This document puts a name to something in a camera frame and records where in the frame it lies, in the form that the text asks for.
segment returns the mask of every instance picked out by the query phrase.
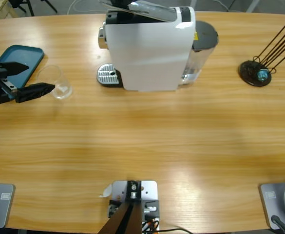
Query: cable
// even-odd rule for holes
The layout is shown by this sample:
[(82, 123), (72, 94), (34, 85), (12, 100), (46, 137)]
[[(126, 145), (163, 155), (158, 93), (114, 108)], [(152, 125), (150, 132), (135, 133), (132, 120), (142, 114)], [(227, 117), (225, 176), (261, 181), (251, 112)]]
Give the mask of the cable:
[(165, 233), (165, 232), (173, 232), (173, 231), (184, 231), (186, 233), (193, 234), (192, 232), (190, 232), (184, 228), (173, 228), (173, 229), (166, 229), (166, 230), (145, 231), (143, 233)]
[(214, 1), (214, 2), (217, 2), (217, 3), (219, 3), (220, 5), (222, 5), (228, 12), (241, 12), (241, 11), (230, 11), (230, 8), (231, 8), (231, 6), (232, 6), (232, 4), (231, 4), (231, 6), (228, 8), (226, 5), (224, 5), (220, 0), (212, 0), (212, 1)]
[(97, 10), (91, 10), (91, 9), (88, 9), (88, 10), (85, 10), (85, 11), (77, 10), (77, 9), (76, 9), (76, 5), (77, 5), (78, 3), (80, 3), (81, 1), (83, 1), (83, 0), (74, 0), (74, 1), (72, 2), (72, 4), (70, 5), (70, 7), (69, 7), (69, 9), (68, 9), (68, 11), (67, 11), (66, 14), (67, 14), (67, 15), (70, 14), (71, 8), (73, 8), (73, 10), (75, 10), (76, 12), (79, 12), (79, 13), (91, 13), (91, 12), (98, 13)]
[(72, 6), (76, 3), (76, 1), (77, 0), (74, 0), (73, 2), (72, 2), (72, 4), (69, 6), (69, 9), (68, 9), (68, 11), (67, 11), (67, 15), (70, 13), (70, 10), (71, 10), (71, 8), (72, 8)]
[(229, 8), (228, 8), (226, 5), (224, 5), (221, 1), (219, 1), (219, 0), (212, 0), (212, 1), (215, 1), (215, 2), (219, 3), (219, 4), (222, 5), (227, 11), (230, 11)]

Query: sticker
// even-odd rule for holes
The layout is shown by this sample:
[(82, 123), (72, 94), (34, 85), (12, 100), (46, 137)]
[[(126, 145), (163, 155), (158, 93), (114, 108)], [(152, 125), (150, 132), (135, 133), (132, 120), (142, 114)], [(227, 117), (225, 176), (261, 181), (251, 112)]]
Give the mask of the sticker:
[(195, 34), (194, 34), (194, 40), (199, 40), (199, 37), (198, 37), (198, 35), (197, 35), (197, 32), (195, 32)]
[(277, 198), (277, 196), (275, 195), (275, 192), (274, 192), (274, 191), (266, 192), (266, 197), (267, 197), (268, 199)]
[(10, 200), (11, 194), (1, 194), (0, 199), (1, 200)]

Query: metal bracket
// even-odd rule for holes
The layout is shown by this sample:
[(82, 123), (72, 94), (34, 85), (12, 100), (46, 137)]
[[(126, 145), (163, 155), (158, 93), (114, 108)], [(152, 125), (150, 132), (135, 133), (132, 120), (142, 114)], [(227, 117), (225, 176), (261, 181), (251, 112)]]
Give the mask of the metal bracket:
[(141, 205), (143, 207), (144, 212), (144, 220), (155, 219), (159, 221), (159, 201), (158, 201), (158, 193), (157, 193), (157, 183), (153, 180), (143, 180), (141, 181), (140, 192), (141, 194), (133, 194), (131, 190), (128, 190), (128, 181), (115, 181), (112, 184), (112, 199), (110, 200), (108, 207), (108, 217), (112, 217), (112, 215), (118, 210), (120, 205), (126, 201), (126, 193), (130, 191), (127, 197), (131, 197), (135, 199), (135, 197), (140, 197)]
[(265, 208), (268, 226), (274, 230), (280, 229), (275, 223), (272, 222), (271, 217), (276, 215), (285, 224), (285, 183), (263, 184), (260, 186), (259, 190)]
[(14, 190), (12, 184), (0, 184), (0, 228), (7, 223)]

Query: yellow label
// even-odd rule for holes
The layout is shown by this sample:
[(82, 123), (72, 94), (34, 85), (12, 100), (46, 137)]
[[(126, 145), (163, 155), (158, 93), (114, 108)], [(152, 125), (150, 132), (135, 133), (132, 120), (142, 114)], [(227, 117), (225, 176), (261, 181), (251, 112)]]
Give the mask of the yellow label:
[(199, 37), (198, 37), (198, 35), (197, 35), (196, 32), (195, 32), (195, 34), (194, 34), (194, 40), (199, 40)]

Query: wooden table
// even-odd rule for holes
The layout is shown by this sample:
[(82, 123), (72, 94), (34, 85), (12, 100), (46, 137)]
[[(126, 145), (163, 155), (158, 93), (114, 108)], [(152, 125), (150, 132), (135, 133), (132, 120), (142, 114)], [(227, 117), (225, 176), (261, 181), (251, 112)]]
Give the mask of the wooden table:
[[(285, 15), (197, 13), (220, 42), (194, 85), (176, 92), (104, 88), (110, 62), (97, 34), (104, 15), (0, 20), (0, 55), (40, 47), (39, 69), (57, 64), (68, 100), (0, 105), (0, 183), (16, 193), (8, 227), (96, 233), (114, 180), (156, 180), (161, 227), (195, 233), (267, 228), (258, 186), (285, 182), (285, 63), (269, 86), (237, 67), (267, 45)], [(30, 83), (35, 82), (37, 72)]]

